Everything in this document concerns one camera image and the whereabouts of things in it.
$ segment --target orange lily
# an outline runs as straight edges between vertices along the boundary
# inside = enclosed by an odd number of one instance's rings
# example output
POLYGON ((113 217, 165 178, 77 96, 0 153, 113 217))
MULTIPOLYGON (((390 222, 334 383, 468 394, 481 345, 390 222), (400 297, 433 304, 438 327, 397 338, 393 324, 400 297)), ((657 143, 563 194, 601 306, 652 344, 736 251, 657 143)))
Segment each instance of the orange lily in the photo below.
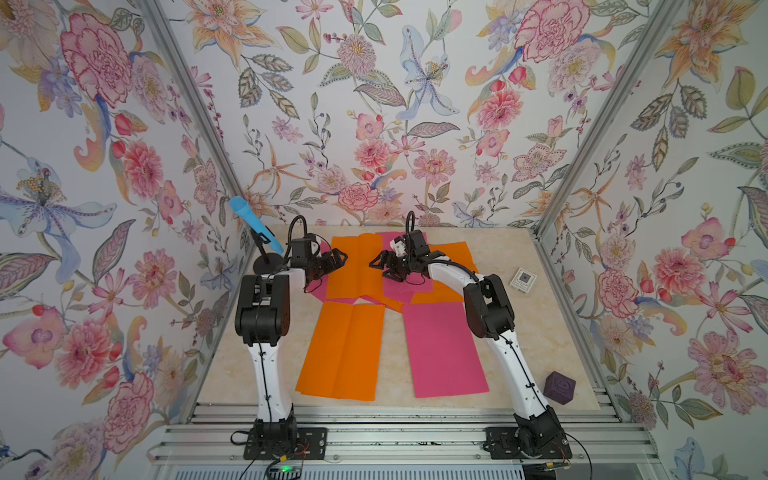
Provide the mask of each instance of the orange lily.
POLYGON ((274 175, 272 180, 272 185, 277 183, 277 188, 275 189, 275 193, 272 194, 272 198, 277 195, 277 192, 280 191, 280 174, 287 175, 291 178, 298 178, 299 180, 306 180, 304 177, 299 177, 298 175, 292 174, 286 169, 288 167, 291 167, 292 165, 296 164, 285 164, 285 165, 278 165, 277 164, 277 157, 275 156, 275 149, 272 147, 272 142, 269 138, 266 139, 267 143, 270 144, 270 152, 272 154, 272 166, 270 168, 267 168, 266 170, 262 170, 261 172, 257 173, 256 175, 253 175, 253 181, 248 186, 248 190, 256 183, 256 180, 259 180, 259 177, 264 175, 266 178, 269 178, 270 176, 274 175))
POLYGON ((611 208, 611 205, 608 204, 607 201, 603 200, 601 195, 603 194, 603 192, 605 192, 605 189, 608 188, 608 185, 611 184, 611 182, 613 181, 613 179, 616 176, 617 172, 618 172, 618 168, 616 169, 616 171, 614 171, 614 174, 611 175, 611 178, 609 178, 608 181, 605 182, 605 185, 600 187, 600 190, 598 190, 597 193, 595 193, 592 190, 589 190, 587 188, 580 188, 580 189, 576 190, 574 193, 572 193, 571 195, 575 195, 575 194, 581 193, 581 199, 582 200, 586 200, 587 203, 582 205, 582 206, 580 206, 580 207, 576 207, 575 210, 579 210, 579 209, 582 209, 582 208, 583 208, 583 210, 581 212, 579 212, 578 214, 571 215, 571 218, 573 218, 573 217, 580 217, 581 215, 584 215, 585 213, 587 213, 592 208, 592 205, 594 205, 594 209, 598 212, 598 223, 600 224, 600 228, 603 231, 605 231, 605 228, 603 227, 603 217, 600 215, 600 204, 603 204, 603 205, 605 205, 608 208, 611 208))

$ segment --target round black base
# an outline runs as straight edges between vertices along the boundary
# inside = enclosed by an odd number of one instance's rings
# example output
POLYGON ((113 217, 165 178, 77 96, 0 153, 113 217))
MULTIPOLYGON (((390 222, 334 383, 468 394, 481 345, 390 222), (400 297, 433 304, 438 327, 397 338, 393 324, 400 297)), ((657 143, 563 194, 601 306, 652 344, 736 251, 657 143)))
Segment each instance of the round black base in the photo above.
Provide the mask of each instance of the round black base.
POLYGON ((277 253, 268 253, 266 258, 264 258, 264 255, 262 255, 261 257, 257 258, 255 262, 253 262, 254 274, 267 275, 269 273, 273 273, 275 270, 277 270, 277 267, 283 264, 283 256, 277 253))

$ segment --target green leaf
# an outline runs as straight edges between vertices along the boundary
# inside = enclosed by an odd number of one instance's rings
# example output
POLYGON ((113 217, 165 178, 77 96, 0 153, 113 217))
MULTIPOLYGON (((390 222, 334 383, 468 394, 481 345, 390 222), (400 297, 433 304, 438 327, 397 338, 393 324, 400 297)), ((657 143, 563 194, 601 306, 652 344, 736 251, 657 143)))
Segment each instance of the green leaf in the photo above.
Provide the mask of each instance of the green leaf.
POLYGON ((384 45, 384 37, 382 37, 382 32, 379 30, 379 27, 375 26, 373 23, 366 23, 362 26, 362 29, 368 38, 384 45))
POLYGON ((708 420, 722 415, 712 405, 699 399, 685 399, 679 405, 696 420, 708 420))
POLYGON ((716 158, 717 160, 732 161, 741 167, 756 170, 763 164, 763 159, 760 157, 760 151, 762 149, 763 145, 747 141, 740 144, 729 145, 721 150, 707 153, 710 157, 716 158))
POLYGON ((690 427, 693 429, 694 427, 694 421, 690 418, 690 415, 683 410, 679 405, 675 404, 674 411, 677 413, 677 416, 680 417, 680 420, 683 422, 686 422, 690 427))
POLYGON ((755 187, 739 187, 750 202, 750 221, 755 233, 768 248, 768 195, 755 187))
POLYGON ((627 3, 624 0, 606 0, 591 7, 589 11, 592 15, 598 17, 610 17, 627 9, 627 3))
POLYGON ((728 117, 721 121, 719 124, 710 128, 708 131, 714 134, 725 134, 729 131, 736 130, 738 127, 741 127, 747 120, 749 120, 747 117, 728 117))
POLYGON ((744 67, 736 67, 725 94, 725 104, 731 110, 742 110, 755 94, 755 76, 744 67))
POLYGON ((310 50, 310 44, 306 42, 304 35, 294 27, 277 27, 277 31, 283 36, 288 48, 299 55, 304 55, 310 50))
POLYGON ((670 428, 670 414, 662 402, 656 402, 656 413, 659 414, 659 419, 664 426, 670 428))
POLYGON ((326 73, 323 75, 323 80, 320 82, 321 87, 332 84, 334 81, 345 80, 352 76, 352 72, 347 70, 344 64, 337 63, 331 65, 326 73))

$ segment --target pink paper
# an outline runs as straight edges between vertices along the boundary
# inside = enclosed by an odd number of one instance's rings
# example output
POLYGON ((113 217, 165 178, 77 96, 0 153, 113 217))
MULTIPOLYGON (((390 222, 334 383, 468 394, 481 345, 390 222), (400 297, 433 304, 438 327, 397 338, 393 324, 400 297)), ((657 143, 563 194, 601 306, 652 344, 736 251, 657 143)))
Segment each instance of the pink paper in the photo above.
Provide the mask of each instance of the pink paper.
POLYGON ((462 303, 403 305, 417 399, 488 392, 462 303))

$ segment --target orange paper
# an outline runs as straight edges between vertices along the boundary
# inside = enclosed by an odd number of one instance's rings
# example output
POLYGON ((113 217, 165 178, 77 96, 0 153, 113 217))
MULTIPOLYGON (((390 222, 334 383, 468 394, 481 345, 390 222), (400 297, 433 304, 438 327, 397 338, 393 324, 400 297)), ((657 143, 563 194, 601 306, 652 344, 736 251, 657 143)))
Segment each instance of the orange paper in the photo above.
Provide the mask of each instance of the orange paper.
POLYGON ((383 305, 325 302, 296 391, 332 399, 375 400, 383 327, 383 305))

